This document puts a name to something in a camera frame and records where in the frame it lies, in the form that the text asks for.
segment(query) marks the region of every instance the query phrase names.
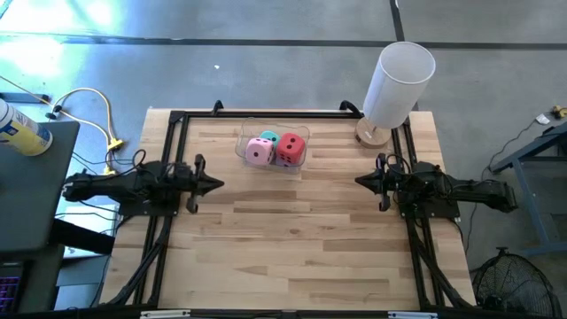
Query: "blue and white can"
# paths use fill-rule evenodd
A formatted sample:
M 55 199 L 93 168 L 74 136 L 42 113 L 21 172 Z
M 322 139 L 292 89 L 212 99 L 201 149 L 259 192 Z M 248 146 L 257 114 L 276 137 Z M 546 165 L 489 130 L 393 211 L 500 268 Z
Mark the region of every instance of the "blue and white can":
M 0 99 L 0 145 L 35 156 L 47 151 L 52 142 L 48 129 Z

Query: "yellow cable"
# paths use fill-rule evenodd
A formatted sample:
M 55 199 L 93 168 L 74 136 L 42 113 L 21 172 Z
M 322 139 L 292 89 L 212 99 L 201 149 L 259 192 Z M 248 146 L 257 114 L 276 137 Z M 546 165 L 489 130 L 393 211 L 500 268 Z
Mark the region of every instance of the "yellow cable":
M 12 82 L 12 81 L 10 81 L 10 80 L 8 80 L 8 79 L 6 79 L 6 78 L 3 77 L 2 75 L 0 75 L 0 78 L 3 79 L 4 81 L 10 83 L 11 85 L 15 86 L 16 88 L 23 90 L 24 92 L 26 92 L 26 93 L 29 94 L 30 96 L 34 97 L 35 99 L 44 102 L 46 105 L 50 105 L 50 106 L 51 106 L 51 111 L 53 111 L 53 108 L 55 107 L 55 105 L 59 105 L 59 102 L 61 102 L 62 100 L 64 100 L 64 99 L 65 99 L 66 97 L 68 97 L 69 95 L 75 93 L 76 91 L 79 91 L 79 90 L 89 90 L 89 91 L 96 92 L 96 93 L 105 101 L 105 103 L 106 103 L 106 115 L 107 115 L 107 119 L 108 119 L 108 132 L 109 132 L 111 138 L 114 138 L 114 136 L 113 136 L 113 134 L 112 134 L 112 128 L 111 128 L 111 125 L 110 125 L 110 124 L 111 124 L 111 121 L 110 121 L 110 104 L 108 103 L 108 100 L 106 99 L 106 97 L 105 97 L 100 91 L 98 91 L 98 90 L 96 90 L 96 89 L 91 89 L 91 88 L 79 88 L 79 89 L 74 89 L 74 90 L 69 91 L 69 92 L 67 92 L 66 94 L 64 94 L 62 97 L 60 97 L 60 98 L 57 100 L 57 102 L 55 102 L 54 104 L 52 104 L 52 103 L 46 101 L 45 99 L 43 99 L 43 98 L 41 98 L 41 97 L 38 97 L 37 95 L 35 95 L 34 93 L 30 92 L 29 90 L 22 88 L 22 87 L 19 86 L 18 84 L 14 83 L 14 82 Z M 63 111 L 63 110 L 61 110 L 60 112 L 63 113 L 65 116 L 68 116 L 69 118 L 71 118 L 71 119 L 73 119 L 73 120 L 75 120 L 75 121 L 79 121 L 79 122 L 81 122 L 81 123 L 89 124 L 89 125 L 91 125 L 91 126 L 93 126 L 93 127 L 95 127 L 95 128 L 98 128 L 98 130 L 100 130 L 100 131 L 105 135 L 106 145 L 108 146 L 108 145 L 110 144 L 110 139 L 108 138 L 108 134 L 106 134 L 106 131 L 105 131 L 103 128 L 101 128 L 98 124 L 93 123 L 93 122 L 91 122 L 91 121 L 86 121 L 86 120 L 79 119 L 79 118 L 77 118 L 77 117 L 75 117 L 75 116 L 73 116 L 73 115 L 71 115 L 71 114 L 69 114 L 69 113 L 67 113 L 67 112 L 65 112 L 65 111 Z
M 103 99 L 103 101 L 105 101 L 105 104 L 106 104 L 106 119 L 107 119 L 107 125 L 108 125 L 108 134 L 110 135 L 110 138 L 111 138 L 111 139 L 114 139 L 113 127 L 112 127 L 112 125 L 111 125 L 111 118 L 110 118 L 110 116 L 111 116 L 111 115 L 110 115 L 110 114 L 111 114 L 111 113 L 110 113 L 110 103 L 108 102 L 108 99 L 105 97 L 105 95 L 104 95 L 102 92 L 100 92 L 99 90 L 97 90 L 97 89 L 92 89 L 92 88 L 79 88 L 79 89 L 71 90 L 71 91 L 67 92 L 66 94 L 64 94 L 62 97 L 60 97 L 60 98 L 57 100 L 57 102 L 55 102 L 55 105 L 62 105 L 63 102 L 65 102 L 65 99 L 66 99 L 67 97 L 69 97 L 71 94 L 73 94 L 73 93 L 75 93 L 75 92 L 78 92 L 78 91 L 84 91 L 84 90 L 97 93 L 97 94 Z M 72 119 L 74 119 L 74 120 L 76 120 L 76 121 L 79 121 L 79 120 L 77 120 L 76 118 L 74 118 L 73 116 L 69 115 L 69 113 L 66 113 L 66 112 L 63 112 L 63 111 L 61 111 L 61 112 L 62 112 L 64 115 L 66 115 L 66 116 L 68 116 L 68 117 L 70 117 L 70 118 L 72 118 Z

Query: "pink dice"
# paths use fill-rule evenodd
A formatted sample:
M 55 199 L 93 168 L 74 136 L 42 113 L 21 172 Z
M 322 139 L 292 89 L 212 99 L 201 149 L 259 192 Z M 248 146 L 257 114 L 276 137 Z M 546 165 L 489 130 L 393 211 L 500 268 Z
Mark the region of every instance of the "pink dice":
M 274 144 L 266 138 L 253 138 L 246 146 L 246 161 L 254 165 L 267 165 L 274 158 Z

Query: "black metal frame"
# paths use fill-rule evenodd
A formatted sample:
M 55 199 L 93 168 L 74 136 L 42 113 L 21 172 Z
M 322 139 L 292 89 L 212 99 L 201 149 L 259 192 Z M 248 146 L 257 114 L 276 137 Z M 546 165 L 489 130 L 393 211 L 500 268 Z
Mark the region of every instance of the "black metal frame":
M 356 107 L 348 101 L 343 101 L 338 111 L 245 111 L 234 110 L 225 111 L 221 101 L 217 101 L 212 111 L 209 110 L 194 110 L 194 111 L 172 111 L 169 115 L 166 139 L 164 142 L 164 149 L 162 152 L 162 162 L 168 163 L 173 144 L 173 136 L 175 127 L 181 123 L 181 134 L 177 145 L 175 155 L 175 162 L 183 160 L 185 149 L 185 142 L 187 133 L 189 131 L 189 123 L 191 118 L 311 118 L 311 119 L 336 119 L 336 120 L 356 120 L 362 118 L 364 115 L 356 109 Z M 411 166 L 415 165 L 417 161 L 416 150 L 411 132 L 409 119 L 407 119 L 401 126 L 407 143 L 409 161 Z M 392 141 L 394 152 L 403 157 L 399 129 L 392 130 Z M 405 217 L 406 226 L 408 229 L 408 241 L 410 246 L 410 253 L 412 258 L 412 266 L 416 280 L 416 295 L 419 300 L 420 310 L 413 311 L 414 314 L 435 313 L 441 318 L 541 318 L 539 316 L 516 315 L 511 313 L 501 313 L 474 308 L 472 305 L 464 301 L 458 292 L 451 286 L 447 278 L 443 275 L 442 271 L 437 265 L 435 252 L 433 249 L 431 227 L 429 224 L 428 216 L 417 216 L 412 212 L 404 212 L 400 209 L 400 213 Z M 154 242 L 154 233 L 158 225 L 158 216 L 150 216 L 150 222 L 146 231 L 146 238 L 144 242 L 143 258 L 140 266 L 135 271 L 133 276 L 128 281 L 127 285 L 119 292 L 119 294 L 109 301 L 107 304 L 100 305 L 99 307 L 53 311 L 47 313 L 35 313 L 28 315 L 18 315 L 21 318 L 99 318 L 101 315 L 107 318 L 139 318 L 142 311 L 152 311 L 158 309 L 159 294 L 161 291 L 161 284 L 163 279 L 163 272 L 165 268 L 165 261 L 167 256 L 167 244 L 169 233 L 173 224 L 174 217 L 164 217 L 163 227 L 159 233 L 158 238 Z M 423 230 L 423 240 L 419 238 L 416 230 L 416 220 L 420 219 Z M 143 303 L 145 278 L 151 263 L 156 259 L 157 265 L 155 268 L 155 275 L 151 288 L 151 295 L 146 303 Z M 421 261 L 429 268 L 431 272 L 431 280 L 433 282 L 435 305 L 432 305 L 426 295 L 425 284 L 423 279 L 423 270 Z M 135 292 L 132 305 L 126 305 L 130 295 Z M 451 301 L 454 308 L 445 307 L 444 293 Z M 392 317 L 393 312 L 390 311 L 334 311 L 334 310 L 258 310 L 258 309 L 185 309 L 184 311 L 190 313 L 194 317 L 212 317 L 212 318 L 243 318 L 251 319 L 258 316 L 277 317 L 282 319 L 295 319 L 295 318 L 380 318 Z

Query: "lamp base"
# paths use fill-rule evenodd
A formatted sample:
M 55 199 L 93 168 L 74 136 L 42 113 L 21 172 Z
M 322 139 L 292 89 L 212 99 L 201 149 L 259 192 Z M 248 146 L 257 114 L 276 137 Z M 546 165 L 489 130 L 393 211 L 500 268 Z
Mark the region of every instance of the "lamp base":
M 390 129 L 377 128 L 364 118 L 356 124 L 355 133 L 358 143 L 371 149 L 384 147 L 392 137 Z

